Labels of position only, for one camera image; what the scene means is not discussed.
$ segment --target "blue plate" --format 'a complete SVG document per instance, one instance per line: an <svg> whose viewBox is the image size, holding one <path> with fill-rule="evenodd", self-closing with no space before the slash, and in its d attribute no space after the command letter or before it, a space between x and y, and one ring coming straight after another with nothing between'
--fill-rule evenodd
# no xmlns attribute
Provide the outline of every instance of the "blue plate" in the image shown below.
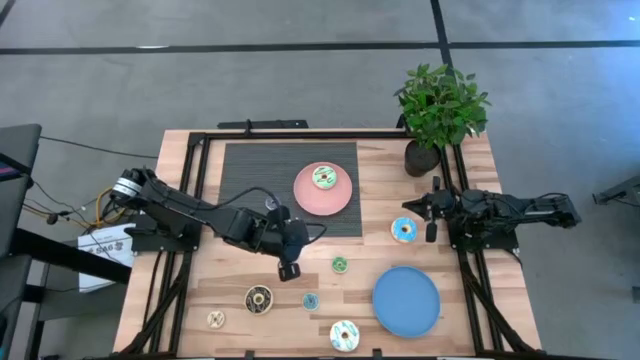
<svg viewBox="0 0 640 360"><path fill-rule="evenodd" d="M438 321L440 295L425 273L411 266L398 266L387 270L376 282L373 310L392 334L420 337Z"/></svg>

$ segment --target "black plant pot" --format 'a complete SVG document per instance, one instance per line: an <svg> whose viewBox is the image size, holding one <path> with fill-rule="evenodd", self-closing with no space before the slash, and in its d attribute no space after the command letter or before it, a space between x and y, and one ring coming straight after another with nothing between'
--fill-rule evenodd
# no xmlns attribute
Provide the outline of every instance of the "black plant pot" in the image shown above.
<svg viewBox="0 0 640 360"><path fill-rule="evenodd" d="M426 149L411 140L404 150L404 169L413 177L420 177L435 169L440 163L440 149L432 146Z"/></svg>

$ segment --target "green plant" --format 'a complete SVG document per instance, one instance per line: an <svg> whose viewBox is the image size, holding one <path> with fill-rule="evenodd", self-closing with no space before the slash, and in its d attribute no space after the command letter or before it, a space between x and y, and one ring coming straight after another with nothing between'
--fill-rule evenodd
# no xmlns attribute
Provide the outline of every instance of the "green plant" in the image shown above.
<svg viewBox="0 0 640 360"><path fill-rule="evenodd" d="M448 72L447 65L429 72L429 64L407 74L410 79L395 96L421 146L460 144L465 135L484 131L487 115L482 105L491 103L486 92L478 94L478 85L472 82L475 74L464 76L453 68Z"/></svg>

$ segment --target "black rubber mat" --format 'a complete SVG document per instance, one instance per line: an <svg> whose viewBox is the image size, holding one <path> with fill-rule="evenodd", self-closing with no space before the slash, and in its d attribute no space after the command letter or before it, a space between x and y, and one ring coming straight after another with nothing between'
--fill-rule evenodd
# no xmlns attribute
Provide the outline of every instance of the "black rubber mat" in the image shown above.
<svg viewBox="0 0 640 360"><path fill-rule="evenodd" d="M339 213L315 216L304 211L293 196L293 182L305 166L326 161L342 167L353 184L349 204ZM235 194L261 186L273 192L280 202L289 207L292 216L327 226L325 236L362 236L360 213L360 186L358 181L358 155L356 143L305 143L305 144L227 144L220 184L219 202ZM233 203L266 214L267 196L251 192ZM310 228L311 235L316 228Z"/></svg>

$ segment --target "wooden tabletop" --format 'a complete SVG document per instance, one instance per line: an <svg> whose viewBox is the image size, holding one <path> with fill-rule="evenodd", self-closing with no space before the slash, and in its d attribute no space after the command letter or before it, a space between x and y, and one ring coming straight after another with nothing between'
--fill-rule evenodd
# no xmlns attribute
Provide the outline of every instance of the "wooden tabletop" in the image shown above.
<svg viewBox="0 0 640 360"><path fill-rule="evenodd" d="M188 134L186 130L165 132L160 151L156 172L176 188L180 182ZM344 356L333 350L329 342L331 325L344 319L353 321L361 332L357 350L347 355L370 356L373 348L381 348L383 354L388 356L474 354L458 260L449 247L446 226L440 224L437 241L433 244L424 241L400 244L390 233L391 223L400 216L413 218L418 223L418 233L425 233L426 224L413 213L402 209L400 204L430 191L432 177L442 175L439 168L424 177L408 176L403 168L403 154L408 142L404 139L214 140L207 164L203 195L206 201L217 201L226 144L247 141L355 141L363 236L348 241L344 238L322 238L305 247L299 259L302 276L283 283L278 280L276 273L277 259L226 245L221 239L214 238L210 229L205 229L200 249L193 257L178 356L243 356L245 350L255 350L256 356ZM470 187L499 192L500 182L486 135L467 138L462 150ZM190 193L193 193L196 178L198 151L194 157ZM448 158L454 184L458 184L451 150ZM347 273L340 275L333 272L331 259L335 256L344 256L349 260ZM485 251L485 256L496 305L526 342L539 347L519 264L504 251ZM128 345L142 326L155 257L155 253L142 254L134 262L115 351ZM410 265L423 270L440 292L440 318L422 338L409 340L391 335L374 315L371 293L375 281L385 270L397 265ZM161 263L154 291L156 295L162 268ZM267 285L274 292L273 308L262 316L254 316L244 308L245 293L249 287L257 284ZM302 296L307 292L319 296L320 307L315 312L302 308ZM486 315L479 303L478 309L485 348L491 348ZM207 324L207 315L213 310L221 310L226 315L225 324L218 330L210 329ZM161 350L168 347L168 328L172 316L173 309L170 309L165 318Z"/></svg>

